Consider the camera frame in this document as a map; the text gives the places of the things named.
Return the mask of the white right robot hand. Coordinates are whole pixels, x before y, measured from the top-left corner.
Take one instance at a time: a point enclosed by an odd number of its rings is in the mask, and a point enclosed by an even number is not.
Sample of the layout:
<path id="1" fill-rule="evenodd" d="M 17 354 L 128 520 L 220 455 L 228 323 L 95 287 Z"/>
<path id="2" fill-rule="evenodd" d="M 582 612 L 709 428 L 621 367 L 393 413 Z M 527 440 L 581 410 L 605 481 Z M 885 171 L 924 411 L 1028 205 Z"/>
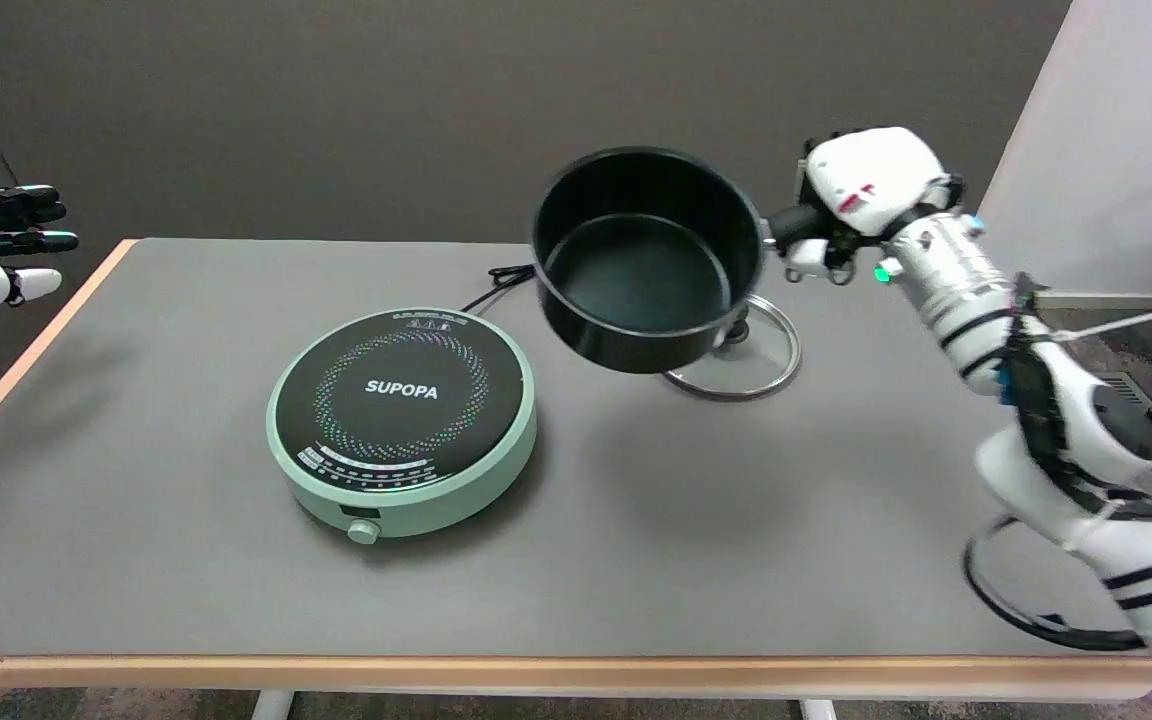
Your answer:
<path id="1" fill-rule="evenodd" d="M 768 218 L 786 281 L 847 285 L 855 256 L 923 217 L 958 209 L 965 181 L 914 131 L 882 126 L 806 141 L 790 209 Z"/>

